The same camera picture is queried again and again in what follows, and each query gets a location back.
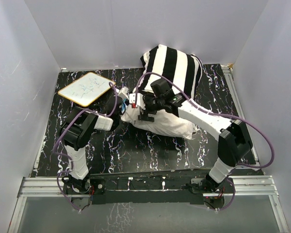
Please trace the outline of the white pillow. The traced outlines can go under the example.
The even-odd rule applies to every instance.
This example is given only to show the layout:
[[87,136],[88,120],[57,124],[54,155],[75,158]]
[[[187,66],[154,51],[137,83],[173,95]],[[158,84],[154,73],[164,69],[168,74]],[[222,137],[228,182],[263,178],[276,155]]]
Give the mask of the white pillow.
[[167,113],[165,110],[159,110],[155,115],[153,115],[154,122],[139,120],[139,113],[140,107],[132,108],[130,105],[121,116],[121,120],[123,122],[130,123],[135,128],[150,131],[163,136],[181,137],[188,140],[193,140],[197,133],[197,126],[195,124],[173,114]]

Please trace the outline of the black white striped pillowcase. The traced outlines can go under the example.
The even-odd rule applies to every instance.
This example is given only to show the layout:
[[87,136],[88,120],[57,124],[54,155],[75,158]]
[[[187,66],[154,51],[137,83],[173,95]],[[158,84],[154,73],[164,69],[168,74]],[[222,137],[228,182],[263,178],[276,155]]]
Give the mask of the black white striped pillowcase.
[[188,97],[195,97],[203,75],[202,62],[197,56],[159,44],[144,53],[140,60],[144,73],[160,74],[176,85],[171,86],[174,93],[179,93],[179,87]]

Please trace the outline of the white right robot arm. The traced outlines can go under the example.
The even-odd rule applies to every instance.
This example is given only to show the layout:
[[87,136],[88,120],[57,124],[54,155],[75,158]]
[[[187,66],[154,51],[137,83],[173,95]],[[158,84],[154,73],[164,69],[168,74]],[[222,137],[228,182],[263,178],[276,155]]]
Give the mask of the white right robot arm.
[[158,79],[152,83],[153,94],[137,93],[131,102],[141,110],[141,120],[154,121],[149,114],[159,110],[187,120],[209,133],[217,142],[217,161],[205,177],[207,189],[213,193],[224,187],[224,179],[252,149],[247,126],[229,116],[216,116],[180,92],[175,94],[168,82]]

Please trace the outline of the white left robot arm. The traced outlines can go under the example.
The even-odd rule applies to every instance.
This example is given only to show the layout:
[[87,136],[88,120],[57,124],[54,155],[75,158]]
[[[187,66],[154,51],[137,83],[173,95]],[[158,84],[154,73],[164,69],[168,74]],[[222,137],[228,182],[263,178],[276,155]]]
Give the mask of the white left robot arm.
[[120,124],[121,115],[129,104],[129,89],[117,89],[117,95],[107,102],[101,114],[90,109],[75,107],[60,129],[60,140],[69,159],[70,172],[62,181],[74,191],[84,194],[90,189],[89,169],[86,163],[85,146],[94,131],[113,131]]

